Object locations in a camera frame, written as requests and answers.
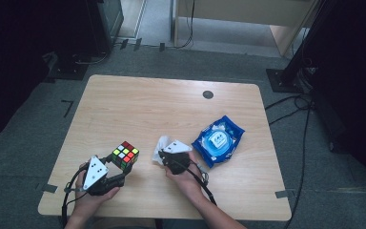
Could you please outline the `person's lap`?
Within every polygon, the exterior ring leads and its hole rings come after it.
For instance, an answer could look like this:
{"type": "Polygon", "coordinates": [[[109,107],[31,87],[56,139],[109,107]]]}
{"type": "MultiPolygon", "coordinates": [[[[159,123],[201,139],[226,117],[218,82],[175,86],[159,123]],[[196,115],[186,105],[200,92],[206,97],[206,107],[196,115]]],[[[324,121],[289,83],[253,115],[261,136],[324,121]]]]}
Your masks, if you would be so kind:
{"type": "Polygon", "coordinates": [[[88,229],[209,229],[202,219],[94,218],[88,229]]]}

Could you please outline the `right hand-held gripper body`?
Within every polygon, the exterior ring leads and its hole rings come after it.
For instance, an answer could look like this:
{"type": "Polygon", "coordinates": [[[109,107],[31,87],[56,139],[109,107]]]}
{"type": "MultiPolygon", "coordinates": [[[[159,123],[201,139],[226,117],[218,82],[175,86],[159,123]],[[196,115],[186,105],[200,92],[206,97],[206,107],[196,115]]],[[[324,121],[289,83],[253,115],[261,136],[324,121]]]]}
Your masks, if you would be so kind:
{"type": "Polygon", "coordinates": [[[167,153],[165,150],[163,150],[166,152],[166,157],[171,162],[171,164],[167,167],[171,170],[173,175],[180,175],[184,173],[190,166],[191,160],[188,152],[192,148],[179,140],[173,141],[173,148],[175,149],[174,154],[167,153]]]}

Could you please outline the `white wet wipe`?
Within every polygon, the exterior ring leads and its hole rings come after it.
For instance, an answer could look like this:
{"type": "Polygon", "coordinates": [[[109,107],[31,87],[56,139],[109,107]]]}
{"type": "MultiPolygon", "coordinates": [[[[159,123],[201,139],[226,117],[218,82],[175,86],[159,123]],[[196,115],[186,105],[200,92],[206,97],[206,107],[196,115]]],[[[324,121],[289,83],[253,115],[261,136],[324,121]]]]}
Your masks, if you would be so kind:
{"type": "Polygon", "coordinates": [[[173,141],[167,135],[163,135],[158,139],[153,151],[152,160],[154,162],[157,162],[159,165],[162,165],[162,159],[159,155],[159,152],[162,150],[165,150],[167,153],[175,153],[175,149],[173,148],[173,141]]]}

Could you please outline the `blue wet wipes pack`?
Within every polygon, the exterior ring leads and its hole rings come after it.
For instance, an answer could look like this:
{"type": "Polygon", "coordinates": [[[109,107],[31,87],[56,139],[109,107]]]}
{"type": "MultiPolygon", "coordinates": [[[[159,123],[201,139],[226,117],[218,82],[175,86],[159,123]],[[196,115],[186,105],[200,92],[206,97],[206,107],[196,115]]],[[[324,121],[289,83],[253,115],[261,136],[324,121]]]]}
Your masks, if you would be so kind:
{"type": "Polygon", "coordinates": [[[203,129],[192,146],[209,168],[229,160],[245,131],[226,115],[203,129]]]}

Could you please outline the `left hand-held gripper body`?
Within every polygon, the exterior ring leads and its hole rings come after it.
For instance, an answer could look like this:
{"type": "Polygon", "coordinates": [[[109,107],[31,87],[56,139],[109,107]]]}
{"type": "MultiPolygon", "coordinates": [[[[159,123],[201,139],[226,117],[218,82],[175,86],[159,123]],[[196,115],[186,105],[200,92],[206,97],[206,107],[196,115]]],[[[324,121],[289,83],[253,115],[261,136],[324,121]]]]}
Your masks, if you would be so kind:
{"type": "Polygon", "coordinates": [[[82,190],[91,196],[102,196],[112,188],[123,187],[125,183],[125,177],[121,173],[108,177],[109,168],[102,158],[92,156],[84,175],[82,190]]]}

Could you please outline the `dark cabinet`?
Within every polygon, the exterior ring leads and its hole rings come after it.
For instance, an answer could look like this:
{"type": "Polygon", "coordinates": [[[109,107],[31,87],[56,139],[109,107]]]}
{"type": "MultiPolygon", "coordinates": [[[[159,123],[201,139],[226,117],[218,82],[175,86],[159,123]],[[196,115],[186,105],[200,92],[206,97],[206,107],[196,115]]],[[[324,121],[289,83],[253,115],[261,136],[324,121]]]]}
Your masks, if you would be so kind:
{"type": "Polygon", "coordinates": [[[87,0],[94,52],[110,53],[124,21],[121,0],[87,0]]]}

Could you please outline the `black stand with base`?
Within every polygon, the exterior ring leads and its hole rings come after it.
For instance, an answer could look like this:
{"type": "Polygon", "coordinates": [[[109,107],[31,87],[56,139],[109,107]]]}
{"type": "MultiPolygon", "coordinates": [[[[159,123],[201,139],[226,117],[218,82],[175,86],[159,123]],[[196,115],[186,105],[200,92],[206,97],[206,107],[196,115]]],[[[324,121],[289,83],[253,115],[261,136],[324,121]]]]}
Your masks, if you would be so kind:
{"type": "Polygon", "coordinates": [[[303,67],[311,67],[313,59],[313,43],[319,30],[322,28],[328,14],[331,11],[333,2],[331,0],[319,0],[317,12],[315,13],[312,26],[308,33],[302,38],[300,47],[295,52],[288,66],[283,70],[267,69],[266,74],[269,78],[272,90],[276,93],[303,93],[298,80],[298,72],[303,67]]]}

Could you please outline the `person's left hand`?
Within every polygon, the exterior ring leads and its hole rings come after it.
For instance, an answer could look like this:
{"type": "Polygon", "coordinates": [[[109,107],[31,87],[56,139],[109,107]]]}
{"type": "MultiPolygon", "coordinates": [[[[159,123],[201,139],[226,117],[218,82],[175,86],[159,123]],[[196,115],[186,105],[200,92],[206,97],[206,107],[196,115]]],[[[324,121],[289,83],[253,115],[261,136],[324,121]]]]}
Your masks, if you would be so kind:
{"type": "Polygon", "coordinates": [[[87,192],[76,192],[72,214],[92,217],[100,208],[100,206],[104,202],[112,199],[119,190],[119,187],[112,188],[109,192],[102,196],[91,196],[87,192]]]}

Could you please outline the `light wooden cabinet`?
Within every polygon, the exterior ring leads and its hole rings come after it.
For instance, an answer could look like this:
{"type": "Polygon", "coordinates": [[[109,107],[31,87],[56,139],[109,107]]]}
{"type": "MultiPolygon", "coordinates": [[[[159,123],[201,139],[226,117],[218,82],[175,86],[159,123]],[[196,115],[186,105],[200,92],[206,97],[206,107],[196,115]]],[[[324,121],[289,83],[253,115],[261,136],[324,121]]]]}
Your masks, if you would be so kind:
{"type": "Polygon", "coordinates": [[[172,0],[173,44],[178,44],[179,19],[191,17],[269,25],[281,55],[292,46],[319,0],[172,0]]]}

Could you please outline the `black stand base plate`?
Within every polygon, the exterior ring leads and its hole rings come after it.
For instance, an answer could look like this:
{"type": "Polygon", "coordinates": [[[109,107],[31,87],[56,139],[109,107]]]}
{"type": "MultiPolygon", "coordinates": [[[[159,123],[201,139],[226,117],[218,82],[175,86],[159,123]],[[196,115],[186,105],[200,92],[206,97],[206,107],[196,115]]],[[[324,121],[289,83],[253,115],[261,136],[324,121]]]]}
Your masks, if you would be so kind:
{"type": "Polygon", "coordinates": [[[88,65],[80,64],[78,58],[67,53],[59,53],[47,79],[82,80],[88,65]]]}

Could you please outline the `black angled floor tape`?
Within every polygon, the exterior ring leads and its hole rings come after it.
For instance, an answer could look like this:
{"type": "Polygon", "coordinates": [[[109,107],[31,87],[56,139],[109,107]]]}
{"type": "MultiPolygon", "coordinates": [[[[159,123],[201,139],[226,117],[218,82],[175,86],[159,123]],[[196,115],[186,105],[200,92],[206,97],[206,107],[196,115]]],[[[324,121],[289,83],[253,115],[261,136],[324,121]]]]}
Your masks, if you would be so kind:
{"type": "Polygon", "coordinates": [[[64,104],[67,105],[67,109],[66,109],[65,113],[63,114],[63,117],[65,118],[70,113],[74,101],[73,100],[64,100],[64,99],[62,99],[61,103],[64,103],[64,104]]]}

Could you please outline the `person's right hand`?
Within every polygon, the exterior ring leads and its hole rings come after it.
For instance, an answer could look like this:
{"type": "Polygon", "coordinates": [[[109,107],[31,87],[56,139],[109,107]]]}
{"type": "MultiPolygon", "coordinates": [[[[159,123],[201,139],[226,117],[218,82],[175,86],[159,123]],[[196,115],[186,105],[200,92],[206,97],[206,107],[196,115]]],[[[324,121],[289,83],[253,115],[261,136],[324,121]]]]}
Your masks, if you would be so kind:
{"type": "Polygon", "coordinates": [[[169,168],[165,168],[165,171],[166,177],[174,181],[182,195],[185,196],[192,205],[196,206],[204,202],[207,198],[202,192],[201,185],[195,179],[195,177],[201,176],[201,173],[196,166],[197,159],[193,152],[188,152],[188,155],[192,161],[188,167],[189,171],[185,171],[180,175],[174,175],[169,168]]]}

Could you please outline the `multicoloured puzzle cube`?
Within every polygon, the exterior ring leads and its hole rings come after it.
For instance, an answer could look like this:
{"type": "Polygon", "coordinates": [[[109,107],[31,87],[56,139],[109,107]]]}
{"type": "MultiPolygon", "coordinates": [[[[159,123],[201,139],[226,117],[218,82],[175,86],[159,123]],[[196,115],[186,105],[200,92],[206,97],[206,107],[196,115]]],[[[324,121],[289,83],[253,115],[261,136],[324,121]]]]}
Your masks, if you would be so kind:
{"type": "Polygon", "coordinates": [[[139,150],[128,141],[122,142],[111,153],[112,163],[119,169],[125,170],[128,166],[134,165],[139,156],[139,150]]]}

